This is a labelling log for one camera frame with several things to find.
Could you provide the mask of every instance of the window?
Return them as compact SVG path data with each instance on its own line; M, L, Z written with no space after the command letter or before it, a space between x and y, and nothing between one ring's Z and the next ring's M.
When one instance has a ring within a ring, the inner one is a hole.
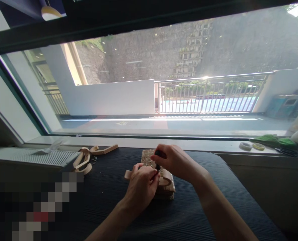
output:
M298 123L295 12L276 7L0 57L49 133L289 136Z

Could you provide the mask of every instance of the left hand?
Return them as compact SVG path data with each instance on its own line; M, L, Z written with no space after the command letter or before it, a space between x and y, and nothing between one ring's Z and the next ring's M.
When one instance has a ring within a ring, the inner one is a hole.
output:
M126 195L120 201L121 207L136 218L155 196L159 178L160 173L151 166L143 166L143 163L134 165Z

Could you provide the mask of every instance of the tape roll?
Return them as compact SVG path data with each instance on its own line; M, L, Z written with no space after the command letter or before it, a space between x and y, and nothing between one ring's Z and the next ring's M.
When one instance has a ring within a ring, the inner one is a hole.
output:
M246 142L241 142L239 144L239 147L245 151L250 151L253 147L251 146L251 144L246 143Z
M263 144L260 144L260 143L254 143L253 144L253 147L257 150L260 150L260 151L263 151L265 150L265 146Z

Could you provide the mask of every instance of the white radiator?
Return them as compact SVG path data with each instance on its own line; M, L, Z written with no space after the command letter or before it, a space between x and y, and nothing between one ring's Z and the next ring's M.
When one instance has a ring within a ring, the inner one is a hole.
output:
M0 147L0 160L65 167L73 159L77 158L79 154L73 151L53 151L48 154L41 154L38 153L39 150Z

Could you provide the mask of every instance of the railing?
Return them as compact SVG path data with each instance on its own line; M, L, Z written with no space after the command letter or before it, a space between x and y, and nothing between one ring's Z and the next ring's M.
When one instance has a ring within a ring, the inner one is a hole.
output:
M64 100L62 99L59 89L43 90L43 92L48 98L48 101L56 115L70 114Z
M251 112L273 72L158 83L158 113Z

